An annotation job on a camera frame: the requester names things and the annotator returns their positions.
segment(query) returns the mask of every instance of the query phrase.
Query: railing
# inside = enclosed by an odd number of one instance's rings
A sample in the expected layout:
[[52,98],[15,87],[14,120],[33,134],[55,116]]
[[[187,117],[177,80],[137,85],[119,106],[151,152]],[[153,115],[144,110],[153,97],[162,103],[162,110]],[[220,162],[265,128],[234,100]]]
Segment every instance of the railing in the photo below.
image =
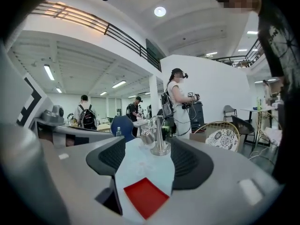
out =
[[260,42],[257,40],[246,56],[232,56],[213,59],[235,68],[248,68],[264,54]]
[[109,36],[130,48],[132,51],[139,54],[151,65],[161,71],[160,61],[155,57],[154,54],[152,54],[150,50],[144,48],[140,43],[138,43],[118,27],[93,14],[89,14],[74,7],[69,7],[63,3],[54,3],[48,1],[45,1],[37,6],[32,11],[32,14],[62,19],[96,30],[101,34]]

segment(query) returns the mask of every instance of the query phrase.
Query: fluorescent light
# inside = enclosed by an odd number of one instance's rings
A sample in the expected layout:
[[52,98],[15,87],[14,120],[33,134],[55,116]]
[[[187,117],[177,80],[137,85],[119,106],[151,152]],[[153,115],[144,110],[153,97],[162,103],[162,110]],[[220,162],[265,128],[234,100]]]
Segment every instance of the fluorescent light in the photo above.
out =
[[154,14],[158,17],[163,17],[166,14],[166,10],[164,7],[157,7],[154,10]]
[[258,34],[256,31],[248,31],[247,34]]
[[46,70],[48,76],[50,77],[50,79],[51,79],[52,81],[54,81],[54,77],[53,77],[53,75],[52,75],[52,73],[51,73],[51,70],[50,70],[49,65],[44,65],[44,68],[45,68],[45,70]]
[[119,86],[121,86],[121,85],[123,85],[123,84],[125,84],[125,83],[126,83],[126,81],[122,81],[122,82],[120,82],[120,83],[114,85],[112,88],[117,88],[117,87],[119,87]]
[[208,53],[208,54],[206,54],[206,56],[210,56],[210,55],[214,55],[214,54],[217,54],[217,52]]

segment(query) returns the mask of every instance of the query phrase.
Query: blue chair back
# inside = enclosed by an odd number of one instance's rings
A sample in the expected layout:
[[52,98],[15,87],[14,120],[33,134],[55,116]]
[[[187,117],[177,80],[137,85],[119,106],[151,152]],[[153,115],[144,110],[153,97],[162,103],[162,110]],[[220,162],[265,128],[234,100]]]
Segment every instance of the blue chair back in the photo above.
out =
[[111,124],[111,131],[114,136],[116,136],[118,127],[120,127],[122,136],[125,137],[126,142],[135,139],[135,137],[132,135],[133,122],[128,116],[114,117]]

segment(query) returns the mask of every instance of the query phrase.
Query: woman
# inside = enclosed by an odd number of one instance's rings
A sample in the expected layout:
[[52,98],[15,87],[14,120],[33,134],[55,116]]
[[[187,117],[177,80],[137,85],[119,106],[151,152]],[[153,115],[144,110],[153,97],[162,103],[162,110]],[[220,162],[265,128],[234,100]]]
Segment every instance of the woman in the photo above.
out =
[[176,135],[182,138],[189,138],[189,134],[191,133],[191,121],[188,110],[183,108],[183,104],[198,101],[199,98],[184,96],[180,83],[183,83],[185,77],[187,77],[186,74],[183,74],[180,68],[174,69],[167,85],[167,91],[173,104],[173,117],[177,127]]
[[264,86],[264,99],[268,106],[271,106],[271,88],[266,80],[263,80]]

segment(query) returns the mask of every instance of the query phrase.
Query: red paper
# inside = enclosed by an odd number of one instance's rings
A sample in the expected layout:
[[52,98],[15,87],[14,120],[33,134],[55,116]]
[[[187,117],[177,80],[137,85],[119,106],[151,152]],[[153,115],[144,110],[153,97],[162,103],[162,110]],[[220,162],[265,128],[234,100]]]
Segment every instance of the red paper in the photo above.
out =
[[151,217],[169,198],[147,178],[125,187],[124,191],[144,219]]

